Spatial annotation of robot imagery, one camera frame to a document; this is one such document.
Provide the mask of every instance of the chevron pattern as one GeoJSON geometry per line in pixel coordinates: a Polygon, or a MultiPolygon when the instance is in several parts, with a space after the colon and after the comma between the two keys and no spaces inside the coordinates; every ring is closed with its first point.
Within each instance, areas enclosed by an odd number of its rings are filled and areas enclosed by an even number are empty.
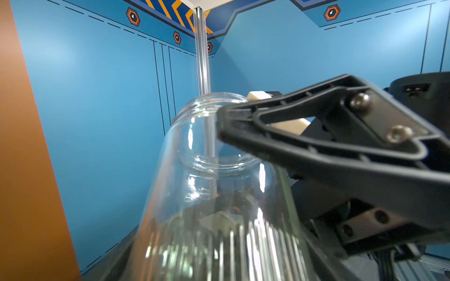
{"type": "MultiPolygon", "coordinates": [[[[183,4],[181,0],[140,0],[147,4],[149,8],[157,10],[158,12],[166,15],[166,17],[181,26],[195,32],[194,29],[194,11],[189,9],[188,6],[183,4]]],[[[212,30],[207,27],[207,33],[211,34],[212,30]]]]}

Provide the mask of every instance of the jar rim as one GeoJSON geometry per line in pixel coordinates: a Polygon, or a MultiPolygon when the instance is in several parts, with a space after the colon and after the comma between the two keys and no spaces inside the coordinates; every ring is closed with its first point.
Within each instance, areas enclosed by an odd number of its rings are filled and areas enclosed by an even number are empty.
{"type": "Polygon", "coordinates": [[[206,105],[210,105],[213,103],[223,103],[223,102],[229,102],[229,103],[244,103],[247,102],[247,98],[234,93],[228,93],[228,92],[216,92],[216,93],[209,93],[206,95],[201,95],[196,98],[191,99],[188,101],[178,113],[177,116],[174,117],[172,120],[172,124],[175,122],[178,122],[181,119],[184,119],[184,117],[189,116],[192,111],[195,111],[199,107],[203,107],[206,105]]]}

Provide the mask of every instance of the yellow chevron stripe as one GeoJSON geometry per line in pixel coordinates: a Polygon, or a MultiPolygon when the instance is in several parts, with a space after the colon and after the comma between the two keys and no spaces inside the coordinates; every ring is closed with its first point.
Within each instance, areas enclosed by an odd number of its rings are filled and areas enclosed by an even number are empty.
{"type": "MultiPolygon", "coordinates": [[[[205,12],[205,20],[206,20],[206,18],[208,17],[209,12],[211,12],[211,10],[208,10],[208,11],[205,12]]],[[[207,33],[207,34],[211,34],[211,33],[212,33],[211,29],[209,29],[208,27],[206,27],[206,33],[207,33]]]]}
{"type": "Polygon", "coordinates": [[[191,26],[192,31],[195,32],[194,25],[192,24],[192,21],[191,21],[191,16],[192,16],[193,13],[194,13],[193,10],[189,10],[189,11],[186,13],[186,18],[188,19],[188,23],[189,23],[189,25],[191,26]]]}
{"type": "Polygon", "coordinates": [[[145,2],[147,2],[148,6],[150,6],[153,9],[155,9],[155,7],[153,7],[153,4],[152,4],[152,2],[150,2],[150,0],[145,0],[145,2]]]}
{"type": "Polygon", "coordinates": [[[158,0],[158,2],[159,2],[159,4],[161,5],[162,10],[163,10],[164,13],[166,14],[166,17],[168,17],[169,19],[172,19],[172,18],[170,17],[169,12],[168,12],[167,9],[166,9],[166,6],[165,6],[164,3],[162,2],[162,0],[158,0]]]}
{"type": "Polygon", "coordinates": [[[176,15],[176,17],[178,18],[178,21],[180,22],[180,24],[183,26],[183,27],[186,27],[185,26],[185,23],[183,22],[183,20],[181,19],[181,17],[180,17],[180,13],[178,12],[178,7],[181,5],[181,0],[176,0],[173,4],[172,4],[172,9],[173,9],[173,11],[175,12],[175,15],[176,15]]]}
{"type": "MultiPolygon", "coordinates": [[[[205,12],[205,19],[208,17],[209,12],[211,12],[211,10],[208,10],[208,11],[205,12]]],[[[193,10],[189,10],[189,11],[186,13],[186,18],[188,19],[188,23],[189,23],[189,25],[191,26],[192,31],[195,33],[194,25],[192,24],[192,21],[191,21],[191,16],[192,16],[193,13],[194,13],[193,10]]],[[[208,27],[206,27],[206,33],[207,33],[207,34],[211,34],[211,33],[212,33],[211,29],[209,29],[208,27]]]]}

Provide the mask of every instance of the black line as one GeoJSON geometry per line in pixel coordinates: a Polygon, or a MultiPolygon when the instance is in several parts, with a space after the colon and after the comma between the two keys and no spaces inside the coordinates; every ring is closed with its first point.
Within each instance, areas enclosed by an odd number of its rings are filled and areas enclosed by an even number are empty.
{"type": "Polygon", "coordinates": [[[91,262],[90,264],[88,264],[87,268],[88,268],[91,264],[95,263],[95,261],[93,261],[93,262],[91,262]]]}
{"type": "Polygon", "coordinates": [[[405,280],[408,280],[408,278],[406,278],[405,271],[401,268],[401,265],[398,263],[397,266],[398,266],[398,269],[400,269],[400,273],[402,274],[403,278],[405,280]]]}
{"type": "Polygon", "coordinates": [[[83,15],[84,15],[84,13],[82,13],[82,12],[80,12],[80,11],[74,10],[74,9],[69,8],[69,7],[67,7],[67,6],[66,6],[66,8],[69,9],[69,10],[72,10],[72,11],[75,11],[75,12],[77,12],[77,13],[80,13],[80,14],[83,14],[83,15]]]}
{"type": "Polygon", "coordinates": [[[414,274],[414,277],[417,279],[417,280],[420,280],[420,278],[419,278],[419,276],[417,276],[417,273],[416,273],[416,271],[414,270],[414,268],[411,266],[411,264],[409,263],[409,262],[406,262],[406,264],[409,266],[409,269],[412,271],[412,273],[414,274]]]}
{"type": "Polygon", "coordinates": [[[421,5],[421,6],[417,6],[417,8],[423,7],[423,6],[428,6],[428,5],[431,5],[431,4],[434,4],[434,3],[436,3],[436,2],[433,2],[433,3],[430,3],[430,4],[421,5]]]}
{"type": "MultiPolygon", "coordinates": [[[[142,31],[140,31],[140,30],[137,30],[137,29],[134,29],[134,28],[132,28],[132,27],[126,26],[125,24],[122,24],[122,23],[120,23],[120,22],[116,22],[116,21],[113,20],[113,19],[104,17],[104,16],[102,16],[101,14],[92,12],[92,11],[90,11],[90,10],[88,10],[88,9],[85,9],[85,8],[83,8],[83,7],[80,7],[80,6],[78,6],[78,5],[75,5],[75,4],[73,4],[73,3],[71,3],[71,2],[69,2],[69,1],[67,1],[67,0],[62,0],[62,1],[67,2],[67,3],[69,3],[69,4],[72,4],[72,5],[74,5],[74,6],[78,7],[78,8],[81,8],[81,9],[85,10],[85,11],[94,13],[94,14],[96,14],[96,15],[98,15],[98,16],[101,16],[101,17],[103,17],[103,18],[105,18],[105,19],[109,19],[110,21],[115,22],[115,23],[118,23],[118,24],[120,24],[120,25],[123,25],[123,26],[125,26],[125,27],[127,27],[127,28],[133,29],[133,30],[138,31],[138,32],[140,32],[140,33],[143,33],[143,34],[145,34],[145,35],[147,35],[147,36],[149,36],[149,37],[153,37],[153,36],[151,36],[150,34],[147,34],[147,33],[142,32],[142,31]]],[[[169,42],[166,42],[166,41],[161,40],[161,39],[159,39],[159,38],[157,38],[157,39],[160,40],[160,41],[162,41],[162,42],[165,42],[165,43],[167,43],[167,44],[170,44],[169,42]]]]}
{"type": "Polygon", "coordinates": [[[59,5],[59,3],[53,2],[51,0],[47,0],[47,1],[52,2],[53,4],[56,4],[56,5],[59,5]]]}
{"type": "Polygon", "coordinates": [[[439,69],[439,72],[442,72],[442,64],[444,63],[444,55],[446,53],[447,36],[449,34],[449,23],[450,23],[450,10],[449,10],[449,17],[447,19],[447,31],[445,32],[444,49],[442,50],[441,68],[439,69]]]}
{"type": "Polygon", "coordinates": [[[425,256],[430,256],[430,257],[434,257],[434,258],[438,258],[438,259],[444,259],[444,260],[450,260],[450,258],[446,258],[443,256],[439,256],[437,254],[429,254],[429,253],[424,253],[425,256]]]}
{"type": "MultiPolygon", "coordinates": [[[[417,3],[420,3],[420,2],[424,2],[424,1],[428,1],[428,0],[421,0],[421,1],[418,1],[418,2],[414,2],[414,3],[398,6],[398,7],[395,7],[395,8],[390,8],[390,9],[383,10],[383,11],[378,11],[378,12],[375,12],[375,13],[368,13],[367,15],[359,16],[359,17],[356,17],[356,18],[362,18],[362,17],[365,17],[365,16],[370,16],[370,15],[373,15],[373,14],[376,14],[376,13],[382,13],[382,12],[386,12],[386,11],[393,10],[393,9],[396,9],[396,8],[401,8],[401,7],[405,7],[405,6],[408,6],[408,5],[417,4],[417,3]]],[[[355,19],[355,18],[345,19],[345,20],[340,21],[340,22],[351,21],[352,19],[355,19]]],[[[327,25],[322,25],[321,27],[327,27],[329,25],[333,25],[333,24],[340,23],[340,22],[333,22],[333,23],[330,23],[330,24],[327,24],[327,25]]]]}
{"type": "Polygon", "coordinates": [[[159,90],[158,65],[156,64],[155,42],[153,42],[153,51],[155,52],[156,82],[158,82],[158,94],[159,94],[159,106],[161,107],[162,130],[164,131],[164,135],[166,135],[166,129],[164,128],[164,117],[162,116],[161,91],[159,90]]]}
{"type": "Polygon", "coordinates": [[[302,7],[302,5],[300,5],[300,3],[298,3],[297,1],[291,0],[291,2],[294,3],[294,5],[296,5],[297,8],[299,8],[301,11],[306,11],[306,10],[309,10],[309,9],[312,9],[315,7],[319,7],[319,6],[334,2],[334,1],[337,1],[337,0],[328,0],[328,1],[317,3],[317,4],[309,5],[307,7],[302,7]]]}
{"type": "Polygon", "coordinates": [[[111,24],[111,23],[109,23],[109,22],[107,22],[107,24],[112,25],[113,27],[120,28],[120,27],[118,27],[117,25],[113,25],[113,24],[111,24]]]}
{"type": "Polygon", "coordinates": [[[172,83],[172,95],[173,95],[173,109],[175,110],[175,116],[176,116],[176,108],[175,108],[175,93],[173,91],[173,79],[172,79],[172,62],[170,61],[170,48],[169,47],[169,67],[170,67],[170,81],[172,83]]]}
{"type": "Polygon", "coordinates": [[[172,126],[172,120],[170,118],[170,108],[169,108],[169,93],[167,92],[166,65],[164,63],[164,50],[162,49],[162,44],[161,44],[161,54],[162,54],[162,69],[164,70],[164,83],[166,84],[167,110],[169,111],[169,123],[172,126]]]}
{"type": "Polygon", "coordinates": [[[396,11],[396,13],[400,13],[400,12],[407,11],[407,10],[411,10],[411,9],[412,9],[412,8],[404,9],[404,10],[401,10],[401,11],[396,11]]]}
{"type": "Polygon", "coordinates": [[[427,50],[428,30],[430,29],[430,18],[431,18],[431,8],[432,7],[433,7],[433,5],[430,5],[430,13],[428,14],[427,34],[425,35],[425,45],[423,47],[422,66],[420,67],[420,73],[422,73],[422,71],[423,71],[423,62],[425,60],[425,51],[427,50]]]}
{"type": "MultiPolygon", "coordinates": [[[[93,16],[89,16],[90,18],[94,18],[93,16]]],[[[102,21],[101,19],[98,19],[98,18],[94,18],[94,19],[96,19],[96,20],[98,20],[98,21],[101,21],[101,22],[104,22],[104,21],[102,21]]]]}
{"type": "Polygon", "coordinates": [[[379,18],[379,17],[384,17],[384,16],[387,16],[387,15],[390,15],[391,13],[386,13],[386,14],[384,14],[384,15],[381,15],[381,16],[376,16],[376,18],[379,18]]]}
{"type": "Polygon", "coordinates": [[[96,263],[96,264],[94,264],[94,266],[93,267],[91,267],[91,268],[89,268],[89,270],[91,270],[91,269],[93,269],[97,264],[99,264],[101,261],[99,261],[98,263],[96,263]]]}
{"type": "MultiPolygon", "coordinates": [[[[118,243],[116,243],[116,245],[117,245],[118,243]]],[[[114,245],[114,246],[112,246],[111,248],[109,248],[109,250],[111,250],[112,248],[114,248],[116,245],[114,245]]],[[[107,250],[106,252],[105,252],[105,254],[107,253],[107,252],[109,252],[109,250],[107,250]]]]}

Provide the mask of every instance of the metal rod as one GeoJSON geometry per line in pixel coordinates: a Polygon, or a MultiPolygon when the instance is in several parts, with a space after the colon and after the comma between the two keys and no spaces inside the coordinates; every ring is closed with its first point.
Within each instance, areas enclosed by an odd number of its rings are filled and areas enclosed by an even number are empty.
{"type": "Polygon", "coordinates": [[[206,18],[202,8],[194,9],[195,50],[197,53],[198,90],[200,95],[211,92],[206,33],[206,18]]]}

